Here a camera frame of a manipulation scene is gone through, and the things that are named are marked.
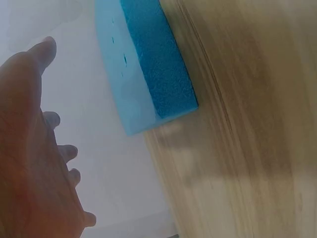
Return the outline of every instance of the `white wall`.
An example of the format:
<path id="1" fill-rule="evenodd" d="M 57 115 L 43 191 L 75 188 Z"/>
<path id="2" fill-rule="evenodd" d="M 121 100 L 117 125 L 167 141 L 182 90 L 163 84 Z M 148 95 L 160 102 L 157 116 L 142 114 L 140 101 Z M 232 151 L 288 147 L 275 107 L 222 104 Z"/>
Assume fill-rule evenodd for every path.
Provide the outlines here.
<path id="1" fill-rule="evenodd" d="M 127 137 L 106 80 L 94 27 L 92 0 L 0 0 L 0 63 L 47 35 L 57 56 L 43 76 L 43 111 L 56 111 L 59 144 L 74 144 L 81 171 L 78 194 L 96 214 L 97 228 L 168 207 L 142 135 Z"/>

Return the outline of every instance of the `light wood board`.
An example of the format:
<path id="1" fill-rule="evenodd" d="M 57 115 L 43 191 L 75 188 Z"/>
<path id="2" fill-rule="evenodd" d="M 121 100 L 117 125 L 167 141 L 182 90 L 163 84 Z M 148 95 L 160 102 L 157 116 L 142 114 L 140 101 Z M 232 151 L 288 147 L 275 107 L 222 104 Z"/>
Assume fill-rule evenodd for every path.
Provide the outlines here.
<path id="1" fill-rule="evenodd" d="M 317 237 L 317 1 L 161 4 L 200 104 L 145 133 L 181 237 Z"/>

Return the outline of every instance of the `palm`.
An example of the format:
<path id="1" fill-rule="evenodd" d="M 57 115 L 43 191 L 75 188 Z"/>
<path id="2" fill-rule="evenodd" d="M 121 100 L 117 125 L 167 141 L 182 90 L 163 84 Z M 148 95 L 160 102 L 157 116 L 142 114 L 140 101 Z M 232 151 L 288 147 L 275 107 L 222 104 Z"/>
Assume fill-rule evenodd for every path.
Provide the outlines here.
<path id="1" fill-rule="evenodd" d="M 57 146 L 53 129 L 59 116 L 40 110 L 41 67 L 50 64 L 54 51 L 52 42 L 43 42 L 0 68 L 0 189 L 5 195 L 0 202 L 10 214 L 7 230 L 13 237 L 78 238 L 95 223 L 75 190 L 79 172 L 66 166 L 77 149 Z"/>

